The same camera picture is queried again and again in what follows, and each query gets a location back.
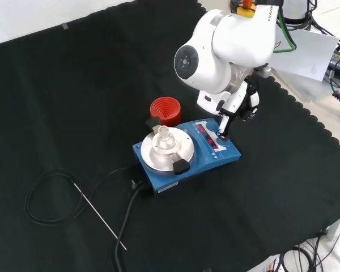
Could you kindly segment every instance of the white paper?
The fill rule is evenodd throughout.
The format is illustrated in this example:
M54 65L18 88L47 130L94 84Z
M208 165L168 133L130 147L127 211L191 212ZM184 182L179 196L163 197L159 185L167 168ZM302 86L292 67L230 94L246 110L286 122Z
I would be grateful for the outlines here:
M132 0L0 0L0 43Z
M290 48L283 32L276 27L276 49ZM269 66L272 68L322 81L338 38L305 30L290 32L297 49L288 53L273 54Z

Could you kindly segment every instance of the wire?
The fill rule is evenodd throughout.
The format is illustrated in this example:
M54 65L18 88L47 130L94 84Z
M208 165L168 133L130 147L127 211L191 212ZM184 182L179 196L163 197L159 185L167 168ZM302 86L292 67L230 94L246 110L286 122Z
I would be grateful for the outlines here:
M107 175L107 177L111 176L112 174L124 170L124 169L129 169L130 167L123 167L117 170L112 171L110 174ZM27 214L27 216L30 218L31 221L33 221L34 223L43 225L43 226L58 226L58 225L62 225L64 223L67 223L73 219L75 219L76 217L78 217L88 206L88 203L86 203L83 207L82 207L82 202L83 202L83 193L80 194L79 200L76 204L76 207L74 209L74 211L72 211L70 213L70 215L64 217L64 218L60 218L60 219L53 219L53 220L48 220L48 219L40 219L35 217L31 212L30 212L30 206L31 206L31 200L33 197L33 194L35 192L35 189L37 188L37 186L41 183L43 183L46 180L52 179L53 177L63 177L65 179L67 179L68 181L70 181L70 183L72 185L77 184L77 186L79 187L80 191L82 192L82 183L79 181L79 179L70 171L65 170L65 169L53 169L50 170L44 174L42 174L41 176L39 176L36 181L32 184L32 186L30 187L27 196L25 198L25 213ZM89 200L93 199L95 192L97 191L98 187L101 185L101 183L104 180L101 180L97 186L95 187L95 189L93 190L91 196L89 197Z
M278 11L278 20L279 20L279 24L280 24L280 27L282 29L283 35L286 38L291 49L274 50L273 53L285 53L285 52L295 51L297 49L297 45L294 42L294 40L292 39L292 37L291 37L287 27L286 27L286 23L284 22L282 6L279 8L279 11Z
M340 85L334 80L332 79L333 84L334 84L334 88L339 88L340 89Z
M301 256L300 256L300 253L302 253L303 255L306 256L307 261L308 261L308 266L309 266L309 269L310 269L310 268L311 268L311 264L312 264L312 262L313 262L313 260L311 259L310 254L308 254L308 252L307 252L305 249L301 248L300 245L299 245L299 246L294 246L294 247L292 247L292 249L289 250L289 251L292 251L292 250L295 250L295 251L298 251L298 252L299 252L299 261L300 261L301 271L302 271L302 265L301 265ZM288 272L288 270L286 269L286 266L284 265L284 259L282 260L282 267L283 267L284 272Z
M326 255L325 258L323 258L323 259L317 264L317 266L318 266L319 264L321 264L327 257L330 256L330 254L331 254L332 251L334 250L334 248L335 248L335 246L336 246L336 243L338 242L339 238L340 238L340 235L339 235L338 238L336 239L336 242L335 242L335 244L333 245L333 248L331 248L331 251L329 252L329 254Z
M121 226L121 230L120 230L120 233L118 234L118 238L117 238L117 241L116 241L116 246L114 247L114 260L116 261L116 266L117 266L117 270L118 272L122 272L122 267L121 267L121 263L120 263L120 260L118 259L118 246L120 244L120 241L121 241L121 238L122 238L122 234L124 232L124 229L125 229L125 226L126 226L126 223L127 223L127 219L129 217L129 214L130 214L130 210L131 210L131 206L132 206L132 203L134 202L136 196L138 195L138 193L144 189L145 187L142 185L142 184L139 184L136 191L134 192L134 194L132 195L131 197L131 200L130 200L130 203L127 207L127 211L126 211L126 215L125 215L125 219L122 223L122 226Z
M302 269L302 263L301 263L300 244L299 244L299 261L300 261L301 272L304 272L304 270Z
M314 271L314 272L316 272L316 262L317 262L316 257L317 257L318 245L320 243L320 238L321 238L321 236L319 236L317 238L317 241L316 241L316 244L315 244L315 249L314 249L314 252L313 252L313 261L312 261L312 266L311 266L310 271Z
M281 263L283 262L283 258L284 258L284 253L281 253L279 255L279 261L278 261L277 267L274 270L274 272L278 272L279 268L281 267Z
M308 243L310 245L310 247L315 251L315 248L313 247L313 245L309 241L306 241L306 243ZM316 255L317 255L318 260L320 261L320 264L321 264L321 271L324 272L324 266L322 265L320 255L318 253L316 253Z

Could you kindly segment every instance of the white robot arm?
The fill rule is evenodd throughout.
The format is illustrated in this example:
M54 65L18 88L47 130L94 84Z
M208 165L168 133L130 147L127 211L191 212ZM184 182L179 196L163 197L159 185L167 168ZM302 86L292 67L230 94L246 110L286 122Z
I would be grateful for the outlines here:
M244 80L255 69L268 69L265 64L274 50L278 9L276 5L257 5L251 19L211 10L176 53L178 77L200 90L200 107L221 115L218 134L225 141L237 115L252 118L257 110L258 93Z

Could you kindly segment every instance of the table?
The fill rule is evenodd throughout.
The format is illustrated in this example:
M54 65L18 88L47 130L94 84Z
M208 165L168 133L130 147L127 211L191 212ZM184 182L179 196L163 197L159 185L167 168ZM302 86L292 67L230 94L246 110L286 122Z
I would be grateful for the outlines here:
M171 95L184 122L209 117L172 68L203 13L194 1L139 1L0 45L0 271L113 270L115 240L92 210L37 226L26 192L55 167L84 192L106 180L93 204L118 232L135 172L106 176L134 163L151 102ZM239 161L136 200L122 240L128 271L247 271L340 218L338 142L272 78L257 81L257 118L230 132ZM68 186L44 186L33 213L68 213L78 198Z

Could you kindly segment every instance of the red container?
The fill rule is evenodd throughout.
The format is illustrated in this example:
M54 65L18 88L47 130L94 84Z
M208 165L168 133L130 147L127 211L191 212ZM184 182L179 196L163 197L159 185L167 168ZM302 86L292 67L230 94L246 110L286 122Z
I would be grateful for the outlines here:
M160 117L163 126L174 127L181 123L180 103L172 97L160 97L150 106L151 118Z

